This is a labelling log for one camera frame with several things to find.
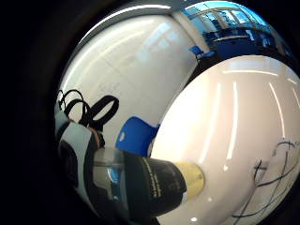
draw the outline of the desk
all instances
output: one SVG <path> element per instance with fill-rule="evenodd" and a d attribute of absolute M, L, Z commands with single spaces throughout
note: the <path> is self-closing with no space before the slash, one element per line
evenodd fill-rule
<path fill-rule="evenodd" d="M 221 40 L 227 40 L 227 39 L 238 39 L 238 38 L 249 38 L 249 36 L 226 36 L 226 37 L 220 37 L 218 39 L 214 39 L 213 41 L 221 41 Z"/>

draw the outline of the strap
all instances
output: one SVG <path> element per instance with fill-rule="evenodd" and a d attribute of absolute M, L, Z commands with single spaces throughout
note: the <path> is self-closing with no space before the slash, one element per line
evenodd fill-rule
<path fill-rule="evenodd" d="M 112 107 L 98 120 L 93 120 L 93 118 L 100 113 L 105 106 L 113 102 Z M 96 130 L 103 131 L 103 126 L 113 118 L 117 110 L 119 109 L 119 99 L 113 96 L 105 96 L 95 103 L 86 114 L 83 115 L 79 124 Z"/>
<path fill-rule="evenodd" d="M 65 99 L 67 97 L 68 94 L 70 94 L 71 92 L 76 92 L 78 93 L 80 96 L 81 96 L 81 99 L 83 100 L 83 94 L 79 91 L 79 90 L 76 90 L 76 89 L 70 89 L 68 90 L 64 95 L 63 97 L 60 99 L 59 101 L 59 106 L 61 107 L 63 102 L 65 102 Z M 82 105 L 82 114 L 85 114 L 85 108 L 84 108 L 84 104 Z"/>
<path fill-rule="evenodd" d="M 82 99 L 73 99 L 69 102 L 69 104 L 66 106 L 65 110 L 64 110 L 64 113 L 66 116 L 69 115 L 69 113 L 71 112 L 71 110 L 73 109 L 73 107 L 77 104 L 77 103 L 82 103 L 83 107 L 85 109 L 87 109 L 87 111 L 90 110 L 90 106 Z"/>

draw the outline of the fluorescent light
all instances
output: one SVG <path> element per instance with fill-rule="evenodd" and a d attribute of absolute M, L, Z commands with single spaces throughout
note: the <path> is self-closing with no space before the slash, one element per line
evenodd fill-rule
<path fill-rule="evenodd" d="M 101 20 L 100 22 L 98 22 L 96 25 L 94 25 L 85 35 L 84 37 L 82 38 L 82 40 L 88 35 L 90 34 L 97 26 L 103 24 L 104 22 L 108 21 L 109 19 L 115 17 L 115 16 L 118 16 L 122 13 L 125 13 L 125 12 L 129 12 L 129 11 L 133 11 L 133 10 L 136 10 L 136 9 L 143 9 L 143 8 L 161 8 L 161 9 L 170 9 L 171 7 L 169 6 L 162 6 L 162 5 L 142 5 L 142 6 L 136 6 L 136 7 L 128 7 L 128 8 L 124 8 L 120 11 L 116 11 L 114 12 L 113 14 L 109 15 L 108 17 L 104 18 L 103 20 Z"/>
<path fill-rule="evenodd" d="M 294 97 L 295 97 L 295 98 L 296 98 L 296 100 L 297 100 L 297 104 L 298 104 L 298 107 L 299 107 L 299 110 L 300 110 L 299 98 L 298 98 L 298 96 L 297 96 L 297 94 L 296 94 L 295 90 L 294 90 L 294 89 L 292 89 L 292 91 L 293 91 Z"/>
<path fill-rule="evenodd" d="M 293 83 L 293 84 L 295 84 L 295 85 L 297 85 L 297 82 L 296 81 L 293 81 L 292 79 L 288 79 L 288 81 L 290 82 L 290 83 Z"/>
<path fill-rule="evenodd" d="M 231 136 L 231 142 L 229 144 L 227 157 L 226 159 L 231 159 L 233 157 L 233 149 L 235 147 L 235 141 L 236 141 L 236 133 L 237 133 L 237 120 L 238 120 L 238 98 L 237 98 L 237 86 L 236 82 L 233 82 L 233 121 L 232 121 L 232 136 Z"/>
<path fill-rule="evenodd" d="M 260 70 L 224 70 L 223 73 L 262 73 L 262 74 L 267 74 L 267 75 L 272 75 L 272 76 L 278 76 L 278 74 L 273 73 L 273 72 L 266 72 L 266 71 L 260 71 Z"/>
<path fill-rule="evenodd" d="M 218 117 L 218 106 L 219 106 L 220 92 L 221 92 L 221 83 L 218 83 L 217 84 L 217 90 L 216 90 L 216 96 L 215 96 L 215 100 L 214 100 L 212 119 L 210 121 L 209 131 L 208 131 L 208 135 L 206 137 L 206 140 L 205 140 L 205 143 L 204 143 L 204 146 L 203 146 L 202 154 L 201 154 L 201 157 L 199 159 L 200 163 L 203 163 L 204 160 L 205 160 L 207 151 L 209 149 L 209 144 L 210 144 L 212 135 L 215 131 L 216 121 L 217 121 L 217 117 Z"/>
<path fill-rule="evenodd" d="M 269 83 L 271 90 L 273 92 L 274 98 L 276 100 L 277 103 L 277 107 L 278 107 L 278 111 L 279 111 L 279 115 L 280 115 L 280 121 L 281 121 L 281 129 L 282 129 L 282 138 L 285 138 L 285 127 L 284 127 L 284 121 L 283 121 L 283 115 L 282 115 L 282 110 L 281 110 L 281 106 L 279 104 L 279 100 L 278 100 L 278 96 L 274 90 L 274 87 L 271 83 Z"/>

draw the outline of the window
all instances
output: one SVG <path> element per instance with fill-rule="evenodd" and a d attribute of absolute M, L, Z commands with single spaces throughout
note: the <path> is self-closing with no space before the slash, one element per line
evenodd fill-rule
<path fill-rule="evenodd" d="M 196 26 L 196 28 L 200 31 L 201 34 L 208 32 L 208 30 L 205 28 L 203 22 L 201 21 L 200 17 L 196 17 L 191 20 L 193 24 Z"/>
<path fill-rule="evenodd" d="M 208 1 L 204 2 L 209 8 L 238 8 L 235 3 L 225 1 Z"/>
<path fill-rule="evenodd" d="M 237 22 L 229 10 L 218 10 L 217 13 L 220 15 L 222 20 L 228 25 L 228 27 L 236 27 Z"/>
<path fill-rule="evenodd" d="M 221 29 L 221 26 L 218 23 L 217 18 L 212 12 L 202 14 L 201 16 L 202 21 L 205 23 L 205 26 L 209 29 L 208 31 L 217 31 Z"/>
<path fill-rule="evenodd" d="M 237 20 L 246 27 L 252 27 L 252 24 L 246 14 L 241 10 L 232 10 Z"/>

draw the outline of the chair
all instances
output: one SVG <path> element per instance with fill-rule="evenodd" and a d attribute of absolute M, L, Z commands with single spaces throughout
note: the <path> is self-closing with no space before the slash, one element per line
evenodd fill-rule
<path fill-rule="evenodd" d="M 159 126 L 151 127 L 142 119 L 132 116 L 122 126 L 115 147 L 143 157 L 148 157 L 149 145 L 156 137 L 158 129 Z"/>
<path fill-rule="evenodd" d="M 189 50 L 195 54 L 196 60 L 199 63 L 204 51 L 201 50 L 197 45 L 194 45 L 193 47 L 189 48 Z"/>

